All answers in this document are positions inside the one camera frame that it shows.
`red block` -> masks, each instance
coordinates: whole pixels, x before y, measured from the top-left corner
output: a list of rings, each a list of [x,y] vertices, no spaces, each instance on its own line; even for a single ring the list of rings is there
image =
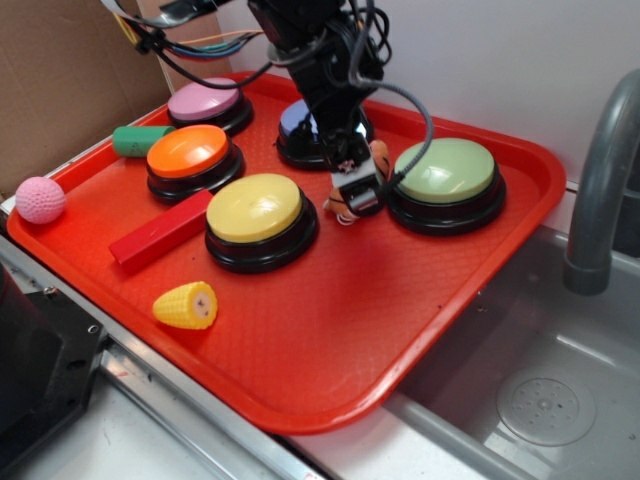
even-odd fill
[[[127,272],[141,269],[203,231],[207,207],[212,198],[208,190],[199,191],[113,242],[109,245],[111,254]]]

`sink drain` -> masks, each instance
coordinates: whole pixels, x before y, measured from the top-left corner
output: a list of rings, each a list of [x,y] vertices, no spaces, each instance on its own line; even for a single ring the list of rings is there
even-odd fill
[[[565,372],[540,367],[506,379],[497,397],[498,413],[513,433],[536,445],[560,446],[583,437],[596,407],[587,387]]]

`purple button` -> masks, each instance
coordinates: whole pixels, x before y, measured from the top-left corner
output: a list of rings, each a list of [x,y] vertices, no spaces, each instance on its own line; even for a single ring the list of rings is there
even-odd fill
[[[207,78],[207,82],[232,85],[228,78]],[[177,120],[198,121],[225,112],[240,97],[240,90],[219,90],[198,83],[185,85],[169,99],[169,112]]]
[[[307,113],[309,113],[309,109],[307,108],[307,104],[304,103],[304,100],[298,100],[282,112],[282,115],[280,116],[280,125],[282,126],[282,131],[287,137],[291,135],[291,132],[296,129],[302,120],[304,120]],[[318,126],[316,125],[313,115],[311,116],[311,132],[314,134],[314,137],[317,137]]]

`yellow toy corn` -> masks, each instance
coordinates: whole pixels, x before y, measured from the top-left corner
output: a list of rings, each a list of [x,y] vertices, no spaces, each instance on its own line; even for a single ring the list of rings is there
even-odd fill
[[[193,282],[162,294],[153,303],[153,316],[172,327],[203,330],[218,313],[218,299],[205,282]]]

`pink button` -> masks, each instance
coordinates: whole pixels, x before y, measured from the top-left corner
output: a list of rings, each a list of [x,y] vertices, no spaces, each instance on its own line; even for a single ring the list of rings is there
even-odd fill
[[[231,85],[228,78],[207,78],[207,82]],[[208,88],[198,83],[185,85],[169,99],[169,112],[177,120],[198,121],[225,112],[240,97],[237,88],[219,90]]]

